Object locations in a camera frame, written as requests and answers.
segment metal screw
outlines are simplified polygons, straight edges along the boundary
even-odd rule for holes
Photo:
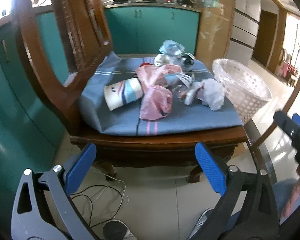
[[[232,171],[232,172],[237,172],[237,171],[238,171],[238,167],[235,166],[235,165],[231,165],[231,166],[229,167],[229,169],[230,169],[230,171]]]
[[[266,172],[266,170],[260,170],[260,174],[261,174],[262,176],[266,176],[266,175],[267,175],[267,172]]]
[[[25,169],[23,172],[24,175],[28,176],[31,173],[31,169]]]
[[[62,166],[61,166],[61,165],[56,165],[56,166],[53,167],[53,171],[54,171],[54,172],[61,171],[61,169],[62,169]]]

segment cabinet handle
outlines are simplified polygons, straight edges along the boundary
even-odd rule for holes
[[[9,57],[8,57],[8,51],[7,51],[7,47],[6,47],[6,40],[2,40],[1,44],[2,44],[2,47],[3,47],[4,55],[6,57],[6,61],[8,63],[9,62]]]

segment refrigerator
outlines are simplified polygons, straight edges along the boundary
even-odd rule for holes
[[[256,44],[261,0],[235,0],[234,21],[226,58],[247,66]]]

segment wooden chair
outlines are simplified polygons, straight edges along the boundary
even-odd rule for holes
[[[98,65],[112,50],[109,28],[101,0],[52,0],[69,71],[66,85],[55,77],[45,55],[31,0],[16,0],[19,31],[18,52],[26,74],[42,102],[62,121],[71,143],[82,148],[94,143],[95,166],[115,176],[112,166],[195,165],[194,146],[204,141],[214,152],[229,159],[238,143],[247,141],[242,126],[153,137],[124,137],[100,134],[84,123],[76,100]],[[200,179],[195,167],[189,182]]]

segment pink plastic bag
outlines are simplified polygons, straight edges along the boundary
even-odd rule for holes
[[[157,120],[170,114],[171,109],[171,91],[158,85],[150,86],[143,97],[139,118],[144,120]]]
[[[161,67],[143,65],[136,69],[138,79],[145,94],[148,88],[153,85],[167,87],[168,84],[164,78],[164,74],[174,74],[177,72],[182,73],[182,68],[178,65],[163,65]]]

